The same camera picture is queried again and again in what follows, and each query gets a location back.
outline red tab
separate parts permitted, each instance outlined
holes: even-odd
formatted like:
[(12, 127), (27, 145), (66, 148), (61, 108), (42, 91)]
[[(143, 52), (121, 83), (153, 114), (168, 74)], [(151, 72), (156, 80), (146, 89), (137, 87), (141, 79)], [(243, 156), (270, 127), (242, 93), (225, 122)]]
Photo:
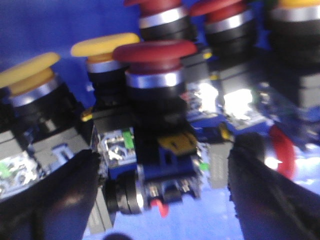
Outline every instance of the red tab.
[(165, 218), (169, 214), (169, 206), (167, 204), (163, 204), (159, 199), (154, 199), (151, 201), (151, 207), (158, 206), (159, 212), (162, 218)]

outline red plastic part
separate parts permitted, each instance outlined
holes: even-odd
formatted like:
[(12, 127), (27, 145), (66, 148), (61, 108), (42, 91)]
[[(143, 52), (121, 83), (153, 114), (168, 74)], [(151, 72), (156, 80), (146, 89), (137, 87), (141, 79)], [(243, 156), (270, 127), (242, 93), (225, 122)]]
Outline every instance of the red plastic part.
[(181, 0), (124, 0), (123, 4), (124, 6), (139, 4), (142, 17), (162, 13), (182, 5)]
[(247, 5), (243, 0), (201, 0), (191, 7), (190, 15), (205, 15), (209, 24), (240, 14), (246, 9)]
[(288, 179), (296, 173), (296, 153), (293, 142), (276, 125), (272, 126), (269, 135), (276, 153), (282, 163), (278, 164), (277, 171)]
[(151, 201), (151, 207), (158, 207), (162, 218), (165, 218), (169, 214), (169, 206), (163, 204), (159, 199), (154, 199)]
[(133, 74), (159, 74), (181, 68), (180, 58), (195, 54), (196, 45), (187, 40), (145, 41), (120, 46), (113, 59), (131, 63)]

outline red button cap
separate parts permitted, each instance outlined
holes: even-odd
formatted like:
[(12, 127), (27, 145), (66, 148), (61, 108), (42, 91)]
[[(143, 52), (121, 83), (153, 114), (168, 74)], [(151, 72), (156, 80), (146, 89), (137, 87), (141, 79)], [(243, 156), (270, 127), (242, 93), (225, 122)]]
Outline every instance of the red button cap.
[(166, 204), (163, 204), (159, 199), (154, 199), (150, 203), (151, 207), (158, 207), (159, 212), (162, 218), (165, 218), (169, 214), (169, 206)]
[(210, 24), (238, 15), (246, 9), (243, 0), (201, 0), (191, 7), (190, 15), (205, 15), (205, 21)]
[(188, 40), (145, 41), (116, 48), (113, 59), (130, 63), (133, 74), (160, 74), (180, 69), (180, 58), (196, 52), (197, 47)]
[(282, 163), (278, 164), (277, 171), (288, 179), (292, 179), (296, 172), (296, 153), (293, 142), (276, 126), (269, 132), (276, 157)]
[(181, 0), (124, 0), (124, 6), (139, 4), (142, 17), (159, 14), (182, 5)]

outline yellow button cap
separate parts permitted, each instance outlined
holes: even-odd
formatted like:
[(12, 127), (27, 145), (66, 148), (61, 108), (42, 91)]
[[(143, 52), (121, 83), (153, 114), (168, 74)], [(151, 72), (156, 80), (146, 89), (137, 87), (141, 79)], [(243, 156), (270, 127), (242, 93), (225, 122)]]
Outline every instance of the yellow button cap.
[(283, 8), (304, 8), (320, 5), (320, 0), (280, 0), (279, 5)]
[(60, 60), (55, 52), (48, 52), (13, 66), (0, 73), (0, 88), (9, 87), (12, 96), (31, 91), (54, 77), (51, 66)]
[(138, 42), (139, 36), (132, 32), (101, 36), (76, 43), (71, 55), (88, 57), (90, 63), (101, 63), (112, 60), (112, 53), (117, 47)]

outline chrome bezel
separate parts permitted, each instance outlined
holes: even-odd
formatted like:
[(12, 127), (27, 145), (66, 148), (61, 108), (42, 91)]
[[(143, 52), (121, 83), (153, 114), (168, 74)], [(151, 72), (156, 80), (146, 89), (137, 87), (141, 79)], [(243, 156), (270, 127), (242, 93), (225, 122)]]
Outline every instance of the chrome bezel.
[(179, 6), (158, 14), (141, 17), (139, 19), (139, 28), (147, 29), (155, 26), (172, 23), (189, 15), (185, 6)]
[(235, 29), (243, 24), (253, 20), (254, 14), (251, 9), (239, 13), (238, 15), (231, 16), (227, 19), (213, 22), (205, 25), (206, 34), (217, 34), (223, 31)]
[(182, 69), (159, 74), (133, 74), (126, 72), (126, 85), (135, 89), (157, 89), (177, 86), (184, 82)]

